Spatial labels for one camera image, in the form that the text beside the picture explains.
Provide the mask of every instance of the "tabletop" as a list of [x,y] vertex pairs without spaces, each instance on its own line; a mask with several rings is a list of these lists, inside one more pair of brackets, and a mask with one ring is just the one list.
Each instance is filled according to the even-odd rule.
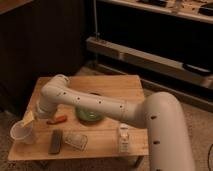
[[[77,91],[98,93],[102,96],[132,102],[141,102],[144,100],[141,82],[136,75],[73,76],[69,78],[70,88]],[[35,107],[36,101],[40,96],[40,90],[48,80],[50,80],[50,77],[40,77],[37,80],[26,113]],[[38,137],[36,143],[26,145],[14,141],[8,160],[50,160],[148,155],[146,129],[137,129],[129,126],[130,152],[122,154],[118,151],[118,128],[120,124],[118,121],[105,117],[95,124],[85,124],[80,122],[76,117],[74,106],[59,105],[56,115],[62,114],[68,116],[68,120],[64,123],[47,125],[46,120],[35,122],[34,130]],[[80,151],[70,147],[66,143],[62,143],[59,154],[48,154],[52,131],[58,128],[63,130],[64,137],[70,131],[86,135],[88,143],[85,149]]]

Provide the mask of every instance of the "plastic cup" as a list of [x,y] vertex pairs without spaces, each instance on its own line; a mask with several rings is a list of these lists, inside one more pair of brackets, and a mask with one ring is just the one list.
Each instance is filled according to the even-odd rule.
[[33,144],[36,141],[33,123],[30,123],[25,127],[22,127],[21,123],[22,121],[18,121],[12,126],[10,130],[11,138],[25,144]]

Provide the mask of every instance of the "green bowl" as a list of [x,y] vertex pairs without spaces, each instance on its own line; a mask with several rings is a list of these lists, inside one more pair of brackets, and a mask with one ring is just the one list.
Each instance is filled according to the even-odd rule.
[[76,116],[82,121],[96,122],[96,121],[103,119],[102,115],[88,111],[83,108],[76,107],[75,111],[76,111]]

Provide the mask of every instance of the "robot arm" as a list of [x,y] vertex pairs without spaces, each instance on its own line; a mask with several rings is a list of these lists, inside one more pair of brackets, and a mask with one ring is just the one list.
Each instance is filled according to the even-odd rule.
[[51,118],[59,104],[66,104],[98,112],[137,128],[147,128],[151,170],[195,170],[184,114],[173,95],[160,92],[143,103],[132,103],[78,92],[68,85],[67,77],[57,75],[42,88],[36,105],[39,118]]

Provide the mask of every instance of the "red-handled tool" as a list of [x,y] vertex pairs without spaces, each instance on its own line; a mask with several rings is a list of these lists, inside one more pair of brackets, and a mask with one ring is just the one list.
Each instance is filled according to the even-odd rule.
[[67,115],[61,115],[61,116],[57,116],[53,119],[48,120],[47,124],[55,125],[55,124],[58,124],[58,123],[65,122],[66,120],[67,120]]

